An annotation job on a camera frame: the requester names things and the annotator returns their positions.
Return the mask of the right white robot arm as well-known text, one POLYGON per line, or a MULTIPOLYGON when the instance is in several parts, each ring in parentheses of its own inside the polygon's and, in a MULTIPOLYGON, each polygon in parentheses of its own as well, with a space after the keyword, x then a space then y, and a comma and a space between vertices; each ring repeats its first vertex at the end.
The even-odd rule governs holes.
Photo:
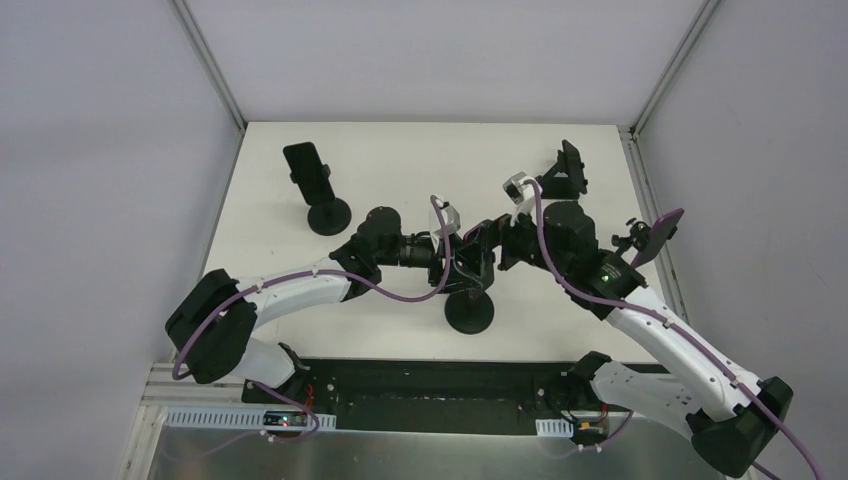
POLYGON ((677 316, 634 263, 602 249, 594 221, 575 202, 525 206, 478 224, 463 247, 498 247, 500 269, 526 263, 549 271, 573 302, 625 334, 673 381, 654 379, 598 352, 570 371, 569 400, 583 410, 604 402, 640 413, 689 440, 710 467, 731 478, 757 467, 781 432, 793 399, 781 378, 762 379, 721 353, 677 316))

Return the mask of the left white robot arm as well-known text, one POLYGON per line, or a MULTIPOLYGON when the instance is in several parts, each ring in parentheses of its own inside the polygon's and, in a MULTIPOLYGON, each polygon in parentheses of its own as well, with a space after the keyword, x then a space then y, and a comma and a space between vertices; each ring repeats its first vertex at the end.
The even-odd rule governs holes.
POLYGON ((297 402, 305 378, 295 353, 257 339, 255 330, 282 316, 370 291, 391 297, 379 285, 384 266, 426 270, 432 290, 419 301, 486 289, 495 255, 483 232, 463 237, 459 225, 454 207, 437 200, 429 230, 406 235, 400 214, 380 206, 345 244, 306 266, 273 278, 237 279, 224 269, 205 274, 165 325, 177 350, 173 378, 211 384, 234 376, 266 385, 281 404, 297 402))

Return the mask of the black round-base phone stand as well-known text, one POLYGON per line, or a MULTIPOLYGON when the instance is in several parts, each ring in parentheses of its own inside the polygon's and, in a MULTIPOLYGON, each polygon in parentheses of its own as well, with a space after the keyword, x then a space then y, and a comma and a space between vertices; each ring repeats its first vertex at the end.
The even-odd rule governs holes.
POLYGON ((487 290, 447 294, 444 315, 454 330, 465 335, 476 335, 491 325, 495 306, 487 290))

